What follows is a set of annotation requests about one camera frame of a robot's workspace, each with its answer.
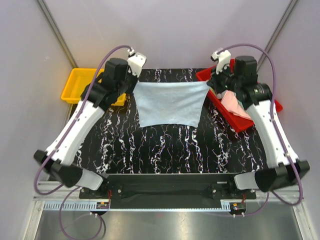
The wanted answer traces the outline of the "light blue towel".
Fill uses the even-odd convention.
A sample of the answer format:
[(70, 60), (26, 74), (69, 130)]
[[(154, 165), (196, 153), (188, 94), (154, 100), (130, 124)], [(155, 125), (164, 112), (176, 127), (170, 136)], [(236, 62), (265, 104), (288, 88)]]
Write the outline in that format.
[(209, 89), (205, 81), (138, 82), (133, 96), (139, 126), (184, 125), (197, 128)]

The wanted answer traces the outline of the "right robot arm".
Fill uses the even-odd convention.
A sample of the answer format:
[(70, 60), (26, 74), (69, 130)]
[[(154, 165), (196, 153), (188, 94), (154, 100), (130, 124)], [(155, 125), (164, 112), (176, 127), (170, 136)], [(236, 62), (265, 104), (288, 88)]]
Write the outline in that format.
[(228, 54), (213, 54), (210, 58), (217, 65), (211, 70), (207, 85), (217, 94), (235, 94), (258, 131), (267, 162), (266, 169), (235, 175), (227, 185), (228, 195), (236, 199), (248, 189), (270, 192), (301, 183), (310, 165), (300, 160), (291, 147), (272, 103), (270, 87), (258, 82), (256, 59), (238, 56), (231, 65)]

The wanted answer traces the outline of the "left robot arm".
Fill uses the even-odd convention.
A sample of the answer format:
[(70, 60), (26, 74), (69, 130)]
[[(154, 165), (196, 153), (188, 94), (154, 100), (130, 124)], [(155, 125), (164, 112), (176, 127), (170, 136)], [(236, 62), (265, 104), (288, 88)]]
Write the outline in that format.
[(96, 70), (64, 129), (45, 151), (34, 153), (33, 157), (43, 171), (65, 187), (90, 189), (97, 198), (103, 198), (108, 193), (103, 177), (73, 165), (74, 157), (91, 128), (108, 108), (120, 95), (133, 92), (146, 60), (144, 55), (135, 53), (127, 60), (111, 58), (104, 63), (104, 71)]

